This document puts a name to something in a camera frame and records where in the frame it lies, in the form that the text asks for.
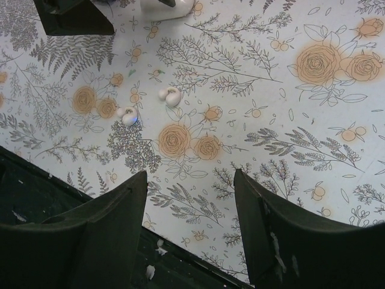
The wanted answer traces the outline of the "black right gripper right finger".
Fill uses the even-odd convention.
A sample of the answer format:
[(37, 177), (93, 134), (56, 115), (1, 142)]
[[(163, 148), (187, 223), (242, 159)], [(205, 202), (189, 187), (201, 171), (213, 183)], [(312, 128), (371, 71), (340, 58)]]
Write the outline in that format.
[(383, 288), (384, 225), (326, 219), (268, 191), (241, 169), (236, 208), (256, 288)]

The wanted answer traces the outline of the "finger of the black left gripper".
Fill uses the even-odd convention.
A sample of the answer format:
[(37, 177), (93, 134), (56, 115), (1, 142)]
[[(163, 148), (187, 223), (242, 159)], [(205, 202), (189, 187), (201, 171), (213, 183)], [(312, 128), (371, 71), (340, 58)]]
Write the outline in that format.
[(175, 7), (176, 1), (175, 0), (159, 0), (159, 2), (163, 3), (164, 5), (168, 7)]
[(87, 0), (34, 0), (48, 36), (111, 36), (114, 27), (107, 17)]

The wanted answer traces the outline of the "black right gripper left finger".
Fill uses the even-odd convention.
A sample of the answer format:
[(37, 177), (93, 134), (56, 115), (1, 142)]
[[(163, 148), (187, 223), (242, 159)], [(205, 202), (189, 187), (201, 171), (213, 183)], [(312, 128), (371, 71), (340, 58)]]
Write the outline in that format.
[(147, 173), (41, 223), (1, 226), (2, 288), (129, 288)]

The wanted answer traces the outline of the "white earbud charging case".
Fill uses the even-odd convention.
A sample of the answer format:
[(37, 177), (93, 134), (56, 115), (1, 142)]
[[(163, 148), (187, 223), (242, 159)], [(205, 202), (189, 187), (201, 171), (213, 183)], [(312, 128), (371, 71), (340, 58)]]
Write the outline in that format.
[(186, 16), (194, 5), (193, 0), (175, 0), (175, 7), (168, 7), (158, 0), (141, 0), (140, 8), (144, 19), (162, 21)]

